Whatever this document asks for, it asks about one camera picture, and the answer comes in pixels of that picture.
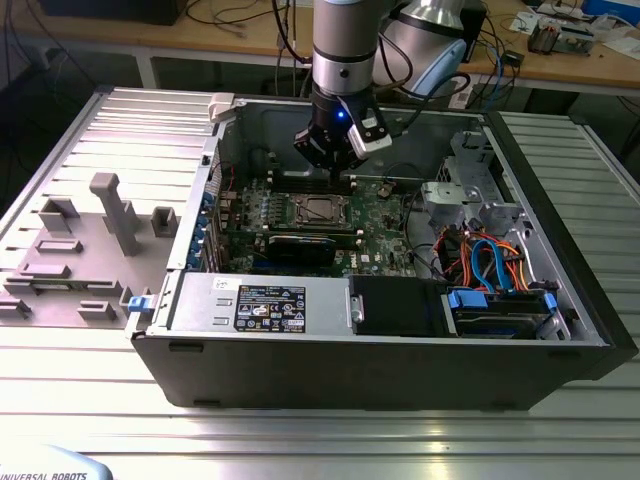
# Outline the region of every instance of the metal slotted surface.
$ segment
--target metal slotted surface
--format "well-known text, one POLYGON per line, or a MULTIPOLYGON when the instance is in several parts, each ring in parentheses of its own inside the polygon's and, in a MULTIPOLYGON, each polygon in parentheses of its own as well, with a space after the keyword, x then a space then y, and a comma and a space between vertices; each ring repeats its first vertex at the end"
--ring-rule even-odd
POLYGON ((638 184, 589 128, 568 117, 502 116, 609 300, 627 329, 637 334, 638 184))
MULTIPOLYGON (((150 104, 184 99, 136 90, 114 95, 150 104)), ((187 100, 200 102, 205 115, 208 98, 196 94, 187 100)), ((100 116, 88 131, 105 131, 105 125, 131 132, 100 116)), ((146 132, 150 125, 136 128, 146 132)), ((86 159, 81 155, 88 154, 72 154, 66 162, 86 159)), ((190 160, 154 158, 152 165, 166 160, 162 165, 173 172, 171 185, 179 187, 174 173, 189 173, 184 165, 190 160)), ((593 169, 607 172, 601 160, 589 158, 593 169)), ((549 168, 558 170, 558 165, 551 162, 549 168)), ((589 180, 577 172, 564 174, 589 180)), ((32 216, 19 220, 35 225, 32 216)), ((567 225, 585 237, 581 241, 602 231, 580 218, 567 225)), ((632 222, 625 228, 622 241, 637 234, 632 222)), ((28 240, 25 232, 14 234, 28 240)), ((640 340, 637 317, 622 317, 640 340)), ((123 332, 5 327, 0 329, 0 438, 12 435, 12 441, 17 437, 87 453, 108 465, 118 480, 636 478, 639 367, 632 361, 599 382, 574 382, 528 413, 183 409, 165 400, 123 332)))
POLYGON ((94 95, 93 108, 63 137, 65 147, 52 152, 49 168, 36 174, 44 175, 41 185, 0 237, 0 285, 42 228, 37 212, 48 197, 70 198, 80 213, 103 212, 89 191, 98 171, 118 175, 118 193, 131 200, 136 213, 150 215, 162 205, 181 216, 211 135, 209 99, 209 94, 133 89, 94 95))

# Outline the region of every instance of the desk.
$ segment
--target desk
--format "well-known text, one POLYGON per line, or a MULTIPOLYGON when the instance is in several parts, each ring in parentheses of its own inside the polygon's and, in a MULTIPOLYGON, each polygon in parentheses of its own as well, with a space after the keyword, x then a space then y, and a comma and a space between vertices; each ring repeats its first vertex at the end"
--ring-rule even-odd
MULTIPOLYGON (((171 27, 144 25, 132 22, 92 20, 65 17, 46 17, 36 0, 30 0, 43 23, 69 49, 111 52, 132 55, 136 58, 145 88, 157 88, 158 81, 152 58, 181 58, 215 62, 274 65, 277 56, 276 27, 271 15, 247 22, 246 38, 224 32, 210 25, 203 25, 183 16, 171 27)), ((640 62, 597 45, 590 57, 554 54, 536 55, 527 52, 527 36, 506 30, 500 26, 507 15, 515 15, 524 9, 519 0, 488 0, 491 16, 498 36, 508 48, 525 54, 517 86, 551 90, 569 90, 604 95, 640 95, 640 62)), ((216 8, 235 6, 234 0, 216 0, 216 8)), ((269 3, 259 2, 246 12, 234 12, 228 18, 248 16, 267 11, 269 3)), ((208 1, 197 5, 195 16, 209 20, 208 1)), ((43 36, 42 30, 26 9, 25 0, 14 0, 15 28, 21 42, 35 49, 54 46, 43 36)), ((298 49, 309 55, 312 48, 312 11, 298 8, 298 49)), ((290 66, 291 58, 285 55, 283 65, 290 66)), ((482 75, 491 74, 493 64, 484 47, 476 48, 472 62, 460 70, 471 74, 475 83, 482 75)))

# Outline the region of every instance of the warning label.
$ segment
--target warning label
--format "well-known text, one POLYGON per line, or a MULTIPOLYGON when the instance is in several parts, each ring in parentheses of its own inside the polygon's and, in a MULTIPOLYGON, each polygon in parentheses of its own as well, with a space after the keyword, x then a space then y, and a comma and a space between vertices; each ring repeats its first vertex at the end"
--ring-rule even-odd
POLYGON ((238 289, 235 329, 239 332, 304 333, 304 287, 242 285, 238 289))

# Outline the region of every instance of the motherboard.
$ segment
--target motherboard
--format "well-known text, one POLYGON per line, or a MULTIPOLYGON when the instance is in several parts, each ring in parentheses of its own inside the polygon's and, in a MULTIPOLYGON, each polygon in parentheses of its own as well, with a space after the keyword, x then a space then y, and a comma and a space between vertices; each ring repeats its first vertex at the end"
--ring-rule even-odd
POLYGON ((252 180, 221 194, 212 222, 229 273, 415 276, 404 236, 406 195, 382 181, 337 193, 278 191, 252 180))

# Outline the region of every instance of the blue cable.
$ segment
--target blue cable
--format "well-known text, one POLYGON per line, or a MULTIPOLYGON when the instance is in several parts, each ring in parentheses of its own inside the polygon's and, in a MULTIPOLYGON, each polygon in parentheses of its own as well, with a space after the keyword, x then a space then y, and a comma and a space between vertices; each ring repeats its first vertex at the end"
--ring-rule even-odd
POLYGON ((473 246, 473 250, 471 250, 471 269, 473 270, 473 275, 478 279, 480 283, 482 283, 489 293, 496 293, 496 290, 493 288, 486 278, 482 276, 480 273, 480 265, 478 264, 478 254, 480 253, 480 249, 484 244, 487 244, 493 250, 493 255, 496 257, 496 272, 498 273, 498 281, 500 282, 500 286, 503 290, 511 290, 513 287, 511 285, 511 280, 509 280, 509 275, 504 271, 504 259, 502 258, 502 253, 500 252, 500 247, 496 245, 496 242, 493 240, 482 239, 478 240, 476 244, 473 246))
POLYGON ((491 92, 491 96, 489 97, 489 101, 487 102, 487 104, 483 108, 483 111, 486 112, 486 111, 489 110, 489 107, 491 106, 491 104, 495 100, 496 94, 498 93, 498 90, 500 89, 500 80, 502 80, 502 60, 500 60, 500 55, 498 55, 498 52, 494 47, 492 47, 489 44, 484 44, 484 46, 486 48, 488 48, 489 50, 491 50, 491 53, 493 53, 493 55, 496 57, 496 68, 498 69, 498 80, 496 80, 496 85, 493 88, 493 92, 491 92))

